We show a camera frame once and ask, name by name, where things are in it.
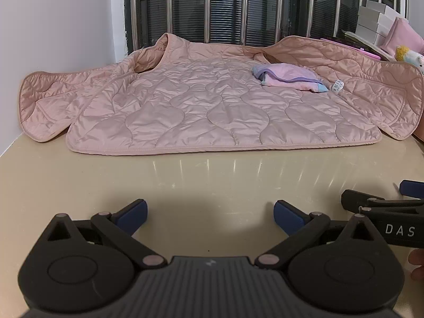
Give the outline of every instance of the glossy table surface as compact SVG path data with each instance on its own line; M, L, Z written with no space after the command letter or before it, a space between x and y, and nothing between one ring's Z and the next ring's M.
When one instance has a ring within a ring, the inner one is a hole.
M134 237L166 258L254 259L287 237L273 221L278 199L344 220L345 189L396 199L403 179L424 181L424 146L413 137L357 147L124 157L73 153L64 139L40 144L22 135L0 158L0 318L26 310L18 270L59 212L86 219L144 198L149 218ZM393 250L406 274L395 309L423 317L424 284L409 279L410 249Z

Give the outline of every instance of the clothing tag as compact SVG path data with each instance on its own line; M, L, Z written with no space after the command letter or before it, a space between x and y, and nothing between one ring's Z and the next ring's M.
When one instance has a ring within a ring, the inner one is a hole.
M343 87L344 87L344 82L342 80L337 80L330 91L335 94L339 94L339 92L343 89Z

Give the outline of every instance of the plush toy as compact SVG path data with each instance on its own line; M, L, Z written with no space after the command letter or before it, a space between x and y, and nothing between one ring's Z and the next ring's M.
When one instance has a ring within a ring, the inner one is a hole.
M395 59L413 64L424 74L424 56L410 50L407 46L401 45L396 48Z

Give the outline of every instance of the folded towel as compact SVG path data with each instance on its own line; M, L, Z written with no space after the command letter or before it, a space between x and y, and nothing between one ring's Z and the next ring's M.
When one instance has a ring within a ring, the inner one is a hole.
M327 92L328 88L313 71L289 63L270 63L253 67L253 75L264 86L279 86L300 91Z

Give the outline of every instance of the pink pillow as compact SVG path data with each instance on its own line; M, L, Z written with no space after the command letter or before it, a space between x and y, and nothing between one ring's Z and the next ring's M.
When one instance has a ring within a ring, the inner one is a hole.
M424 50L424 40L414 31L408 20L404 18L396 18L386 37L386 41L380 48L394 56L396 54L396 48L400 45L407 46L412 51L420 54Z

